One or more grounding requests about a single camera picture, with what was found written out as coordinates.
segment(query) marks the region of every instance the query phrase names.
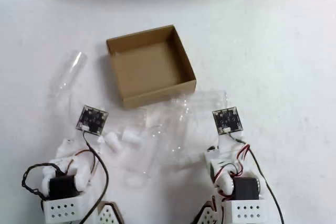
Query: black wire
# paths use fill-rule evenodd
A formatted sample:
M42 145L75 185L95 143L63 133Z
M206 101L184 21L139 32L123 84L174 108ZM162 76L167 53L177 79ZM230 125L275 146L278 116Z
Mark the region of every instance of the black wire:
M100 197L97 199L96 203L91 207L91 209L88 211L88 213L84 216L84 218L80 221L79 224L83 224L89 218L89 216L92 214L92 212L98 207L99 203L101 202L101 200L103 199L103 197L106 193L107 187L109 186L109 172L107 171L107 168L106 168L103 160L100 158L100 156L97 154L97 152L91 147L91 145L86 140L85 131L83 131L83 138L85 140L86 145L89 147L89 150L94 154L94 156L101 163L101 166L103 167L103 169L105 171L105 174L106 174L106 183L105 183L104 190L101 193Z
M236 142L238 142L238 143L246 144L246 142L244 142L244 141L242 141L242 140L240 140L240 139L236 139L236 138L232 137L230 133L229 133L229 136L230 136L234 141L236 141ZM278 208L278 212L279 212L279 216L280 216L280 219L281 219L281 223L282 223L282 224L285 224L285 221L284 221L284 219L283 219L284 217L283 217L283 215L282 215L282 212L281 212L279 203L278 203L278 201L277 201L277 198L275 197L275 195L274 195L272 189L270 188L269 184L267 183L267 180L266 180L264 174L263 174L262 171L261 171L261 168L260 168L260 166L259 166L259 163L258 163L258 161L257 161L256 156L255 156L254 153L252 152L251 148L250 148L248 151L251 153L251 156L252 156L254 162L255 162L256 165L257 165L258 171L259 171L260 175L264 178L265 183L266 183L266 186L267 186L267 189L268 189L269 192L271 193L272 198L273 198L273 200L274 200L274 203L275 203L275 205L276 205L277 208Z
M222 166L222 168L224 169L226 166L228 166L228 165L233 165L233 167L235 168L235 170L236 170L236 174L238 173L238 169L237 169L237 167L235 166L235 164L234 163L226 163L225 165L223 165Z
M30 166L27 171L23 174L23 178L22 178L22 183L21 185L26 188L28 191L30 191L32 194L35 194L35 195L38 195L41 200L47 200L48 198L46 196L44 196L37 188L35 189L32 189L30 188L29 186L27 186L26 184L26 179L28 177L28 174L29 172L36 168L36 167L41 167L41 166L52 166L53 168L56 169L56 176L58 175L65 175L64 172L61 171L61 169L56 165L56 164L53 164L53 163L41 163L41 164L36 164L36 165L32 165Z

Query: white plastic piece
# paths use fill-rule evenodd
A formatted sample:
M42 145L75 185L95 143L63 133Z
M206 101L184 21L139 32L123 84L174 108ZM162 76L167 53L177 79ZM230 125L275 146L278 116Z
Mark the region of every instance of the white plastic piece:
M91 207L90 190L77 197L43 201L46 224L81 220Z
M140 131L138 127L127 127L122 134L121 141L139 145L141 143Z
M75 187L77 191L84 191L91 177L91 170L87 163L79 163L75 175Z
M203 209L201 216L197 224L214 224L219 223L219 217L217 212L213 211L211 207L206 207Z
M109 132L104 137L104 140L106 144L111 148L111 150L114 151L115 153L120 153L122 151L122 145L115 132Z
M121 224L118 222L112 206L105 205L98 216L98 224Z
M265 223L266 200L228 200L223 202L226 224Z
M205 162L209 173L211 174L213 171L214 175L216 175L221 167L227 163L234 163L236 167L239 167L236 160L232 159L230 153L221 153L218 149L206 151ZM236 169L233 165L227 165L223 169L215 184L215 186L221 189L226 195L231 195L234 189L233 181L229 175L229 171L236 172Z
M231 195L233 193L234 184L227 170L223 171L218 178L215 186L218 186L225 195Z

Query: brown box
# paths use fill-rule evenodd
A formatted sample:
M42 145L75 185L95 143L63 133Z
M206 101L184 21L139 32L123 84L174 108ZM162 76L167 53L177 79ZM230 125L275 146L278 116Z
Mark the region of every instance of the brown box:
M125 108L195 91L195 74L174 26L129 34L106 42Z

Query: transparent plastic wrap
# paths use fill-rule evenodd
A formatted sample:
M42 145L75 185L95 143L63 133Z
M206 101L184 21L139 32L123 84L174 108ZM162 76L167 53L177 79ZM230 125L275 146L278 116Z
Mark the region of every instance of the transparent plastic wrap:
M87 60L88 57L80 51L74 51L64 59L51 82L50 93L53 98L58 99L60 95L72 88Z
M158 168L157 156L165 133L160 126L151 128L127 127L121 139L124 148L119 164L128 171L128 186L140 187Z
M172 100L172 104L174 109L165 122L169 136L165 164L183 168L200 161L203 152L218 143L212 111L226 108L227 97L225 91L196 91Z

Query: cable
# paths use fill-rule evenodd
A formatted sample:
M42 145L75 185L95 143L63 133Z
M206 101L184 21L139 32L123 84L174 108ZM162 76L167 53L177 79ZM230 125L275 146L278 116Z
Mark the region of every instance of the cable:
M231 136L230 133L229 133L229 136L230 136L234 141L236 141L236 142L238 142L238 143L246 144L246 142L244 142L243 140L240 140L240 139L237 139L237 138L234 138L233 136ZM259 163L258 163L258 161L257 161L256 156L254 155L254 153L252 152L251 149L249 149L248 151L251 153L251 156L252 156L254 162L255 162L256 165L257 165L258 171L259 171L260 175L264 178L265 183L266 183L266 186L267 186L267 189L268 189L269 192L271 193L272 198L273 198L273 200L274 200L274 203L275 203L275 205L276 205L277 208L278 208L279 216L280 216L280 219L281 219L281 224L285 224L285 221L284 221L284 219L283 219L284 217L283 217L283 215L282 215L282 212L281 212L279 203L278 203L278 201L277 201L277 198L275 197L275 195L274 195L272 189L271 189L270 186L268 185L267 180L266 180L264 174L263 174L262 171L261 171L261 168L260 168L260 166L259 166Z
M78 156L79 154L81 154L81 153L83 153L83 152L91 152L91 153L93 154L93 152L90 151L90 150L81 150L80 152L77 152L77 153L75 154L75 156ZM73 163L73 161L74 161L74 159L72 159L72 160L69 162L65 174L68 174L70 165ZM92 169L91 169L91 174L93 173L93 169L95 168L95 165L96 165L96 157L95 157L95 155L93 154L93 166L92 166Z
M27 171L23 174L23 178L22 178L22 183L21 183L21 185L22 185L24 188L26 188L28 191L30 191L32 194L38 195L38 196L41 198L41 200L47 200L48 198L47 198L46 196L44 196L44 195L43 195L37 188L32 189L32 188L30 188L29 186L27 186L27 184L26 184L26 179L27 179L27 177L28 177L28 174L29 174L30 170L32 170L32 169L34 169L34 168L36 168L36 167L41 167L41 166L52 166L52 167L55 168L55 170L56 170L56 176L59 176L59 175L65 175L65 173L62 172L61 169L60 169L57 165L55 165L55 164L53 164L53 163L41 163L41 164L36 164L36 165L32 165L32 166L30 166L30 167L27 169Z
M79 224L84 224L84 222L89 218L89 216L92 214L92 212L98 207L99 203L103 199L107 187L109 186L109 172L107 171L107 168L103 162L103 160L100 158L100 156L97 154L97 152L91 147L91 145L88 143L88 141L85 138L85 131L83 131L83 138L85 140L86 145L89 147L89 150L94 154L94 156L98 159L98 161L101 163L101 166L103 167L105 174L106 174L106 183L103 189L103 192L101 193L100 197L97 199L96 203L91 207L91 209L88 211L88 213L84 216L84 218L79 222Z
M214 184L217 182L217 180L218 180L218 178L220 177L220 175L222 174L224 168L225 168L226 166L228 166L228 165L233 165L233 167L234 167L235 170L236 170L236 173L230 171L232 174L238 174L238 169L237 169L237 167L235 166L234 163L226 163L225 165L223 165L223 166L219 169L219 171L218 171L217 174L215 175L215 177L214 177Z

